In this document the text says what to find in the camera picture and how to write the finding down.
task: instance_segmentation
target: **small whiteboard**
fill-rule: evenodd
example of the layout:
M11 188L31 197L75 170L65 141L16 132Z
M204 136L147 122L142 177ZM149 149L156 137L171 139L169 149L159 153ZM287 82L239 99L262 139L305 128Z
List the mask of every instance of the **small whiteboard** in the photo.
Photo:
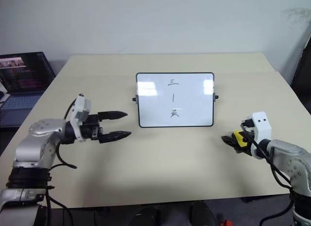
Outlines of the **small whiteboard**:
M212 126L213 73L138 73L140 127Z

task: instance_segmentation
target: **laptop keyboard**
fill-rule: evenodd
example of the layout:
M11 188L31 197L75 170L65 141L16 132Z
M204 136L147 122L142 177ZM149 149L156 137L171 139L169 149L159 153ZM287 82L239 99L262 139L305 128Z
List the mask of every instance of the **laptop keyboard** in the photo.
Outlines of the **laptop keyboard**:
M22 109L22 108L33 108L35 103L39 100L41 95L35 96L14 96L8 98L1 110L4 109Z

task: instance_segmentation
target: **black marker writing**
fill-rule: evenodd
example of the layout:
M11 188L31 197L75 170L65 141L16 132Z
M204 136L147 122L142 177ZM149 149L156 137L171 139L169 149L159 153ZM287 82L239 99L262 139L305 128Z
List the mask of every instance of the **black marker writing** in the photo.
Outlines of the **black marker writing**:
M168 86L169 86L169 85L174 85L174 84L179 85L179 83L174 83L174 81L175 81L174 79L171 79L171 82L170 82L169 84L167 84L167 85L168 85Z
M172 112L171 112L171 117L172 116L178 116L179 117L179 115L177 114L177 109L172 109Z

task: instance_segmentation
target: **white wall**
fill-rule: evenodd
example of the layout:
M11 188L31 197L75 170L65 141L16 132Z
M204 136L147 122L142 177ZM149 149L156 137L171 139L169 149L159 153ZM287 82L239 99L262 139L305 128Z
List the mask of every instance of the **white wall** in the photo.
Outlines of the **white wall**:
M0 0L0 53L265 53L290 82L311 0Z

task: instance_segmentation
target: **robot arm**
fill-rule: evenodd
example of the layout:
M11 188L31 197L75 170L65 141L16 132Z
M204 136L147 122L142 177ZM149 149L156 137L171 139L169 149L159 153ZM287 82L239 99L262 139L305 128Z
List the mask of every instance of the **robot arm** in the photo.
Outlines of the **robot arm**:
M74 104L71 119L44 119L29 128L28 136L18 145L13 169L9 176L7 188L0 194L0 224L33 225L41 209L37 202L43 201L48 181L51 180L50 169L60 144L71 144L77 139L98 140L99 143L111 142L131 134L116 131L103 134L99 122L104 119L119 119L127 116L119 111L100 112L89 115L90 101L79 95Z
M261 148L268 163L290 178L295 225L311 226L311 154L296 145L270 140L271 126L264 112L253 113L241 126L242 131L233 132L232 137L223 136L223 141L237 153L257 159L264 158Z

